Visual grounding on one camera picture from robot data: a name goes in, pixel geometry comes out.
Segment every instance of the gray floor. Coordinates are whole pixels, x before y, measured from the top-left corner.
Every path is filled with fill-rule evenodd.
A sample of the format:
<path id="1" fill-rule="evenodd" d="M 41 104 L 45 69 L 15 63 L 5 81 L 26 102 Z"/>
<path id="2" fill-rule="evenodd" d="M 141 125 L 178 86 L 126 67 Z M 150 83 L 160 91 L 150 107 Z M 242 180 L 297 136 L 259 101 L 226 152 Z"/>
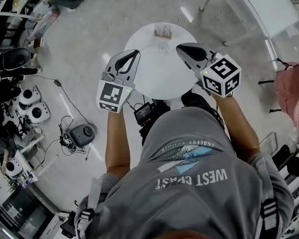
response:
<path id="1" fill-rule="evenodd" d="M 191 16 L 180 13 L 182 27 L 198 42 L 208 44 L 222 54 L 228 53 L 242 67 L 242 85 L 235 92 L 235 97 L 247 119 L 260 140 L 274 130 L 278 133 L 280 144 L 285 142 L 293 131 L 293 123 L 286 114 L 268 113 L 270 108 L 277 106 L 272 86 L 260 87 L 257 82 L 274 77 L 270 53 L 276 52 L 285 61 L 299 61 L 299 23 L 272 40 L 275 51 L 268 50 L 261 35 L 224 47 L 223 41 L 233 39 L 246 30 L 225 0 L 211 0 L 204 13 L 198 10 L 201 1 L 183 0 L 182 6 Z M 98 81 L 108 59 L 123 51 L 130 36 L 142 26 L 160 21 L 178 24 L 178 3 L 179 0 L 85 0 L 75 12 L 64 10 L 48 30 L 45 47 L 39 57 L 43 65 L 41 75 L 58 79 L 72 102 L 97 127 L 88 161 L 81 154 L 65 156 L 57 142 L 49 148 L 46 163 L 54 155 L 59 155 L 59 158 L 36 184 L 60 209 L 75 210 L 74 200 L 79 201 L 88 193 L 91 178 L 105 172 L 107 113 L 97 109 L 95 98 Z M 59 137 L 58 124 L 63 116 L 73 114 L 75 121 L 72 125 L 84 123 L 53 81 L 29 76 L 24 85 L 37 85 L 52 113 L 50 121 L 42 126 L 46 135 L 44 148 Z M 141 101 L 141 94 L 134 92 L 130 102 Z M 180 100 L 169 103 L 174 109 L 181 106 Z M 124 114 L 134 167 L 141 153 L 139 127 L 128 106 Z"/>

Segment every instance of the white rectangular table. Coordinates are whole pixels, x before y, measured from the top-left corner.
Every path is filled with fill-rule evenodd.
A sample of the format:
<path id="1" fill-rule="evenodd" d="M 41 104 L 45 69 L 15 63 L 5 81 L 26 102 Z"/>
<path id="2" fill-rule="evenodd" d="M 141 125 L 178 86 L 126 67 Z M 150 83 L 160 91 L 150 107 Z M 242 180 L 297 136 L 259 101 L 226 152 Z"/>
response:
<path id="1" fill-rule="evenodd" d="M 204 1 L 199 10 L 204 11 L 209 1 Z M 299 21 L 298 12 L 290 0 L 228 0 L 228 2 L 238 17 L 249 12 L 258 26 L 249 29 L 247 33 L 235 40 L 224 42 L 225 46 L 250 38 L 259 32 L 271 39 Z"/>

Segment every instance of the gray t-shirt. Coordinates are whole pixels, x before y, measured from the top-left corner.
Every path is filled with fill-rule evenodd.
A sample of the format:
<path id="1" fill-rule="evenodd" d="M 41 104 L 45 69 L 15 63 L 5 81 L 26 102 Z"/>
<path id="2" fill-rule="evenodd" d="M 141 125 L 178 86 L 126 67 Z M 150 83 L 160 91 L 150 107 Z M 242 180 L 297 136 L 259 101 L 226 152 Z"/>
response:
<path id="1" fill-rule="evenodd" d="M 262 202 L 257 170 L 265 160 L 284 229 L 292 195 L 272 159 L 238 159 L 215 118 L 200 108 L 161 116 L 144 143 L 140 163 L 123 179 L 104 174 L 100 205 L 87 239 L 153 239 L 170 230 L 211 238 L 253 238 Z"/>

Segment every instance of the pink chair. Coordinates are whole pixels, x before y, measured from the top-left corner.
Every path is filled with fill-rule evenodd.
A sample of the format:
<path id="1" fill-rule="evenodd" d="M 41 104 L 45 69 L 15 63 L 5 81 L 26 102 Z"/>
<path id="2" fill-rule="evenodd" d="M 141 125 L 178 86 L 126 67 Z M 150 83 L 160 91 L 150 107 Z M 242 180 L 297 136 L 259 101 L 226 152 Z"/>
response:
<path id="1" fill-rule="evenodd" d="M 270 110 L 270 113 L 282 111 L 287 113 L 293 120 L 294 125 L 298 125 L 299 115 L 299 63 L 285 63 L 277 59 L 285 69 L 276 73 L 274 81 L 259 81 L 258 84 L 274 83 L 275 93 L 280 109 Z"/>

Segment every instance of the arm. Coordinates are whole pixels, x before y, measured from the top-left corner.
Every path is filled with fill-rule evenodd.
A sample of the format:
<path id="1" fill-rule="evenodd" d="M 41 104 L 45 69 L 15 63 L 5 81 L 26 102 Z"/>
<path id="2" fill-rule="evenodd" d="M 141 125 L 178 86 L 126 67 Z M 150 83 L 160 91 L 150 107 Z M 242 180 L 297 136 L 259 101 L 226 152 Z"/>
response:
<path id="1" fill-rule="evenodd" d="M 2 166 L 1 166 L 1 172 L 3 174 L 5 174 L 6 162 L 8 161 L 8 157 L 9 157 L 9 152 L 7 149 L 4 149 L 3 162 L 2 162 Z"/>
<path id="2" fill-rule="evenodd" d="M 122 179 L 130 170 L 130 159 L 123 110 L 119 114 L 109 113 L 108 140 L 105 152 L 107 172 Z"/>
<path id="3" fill-rule="evenodd" d="M 254 154 L 260 152 L 259 140 L 255 131 L 233 97 L 221 98 L 213 95 L 213 98 L 225 120 L 237 157 L 247 162 Z"/>

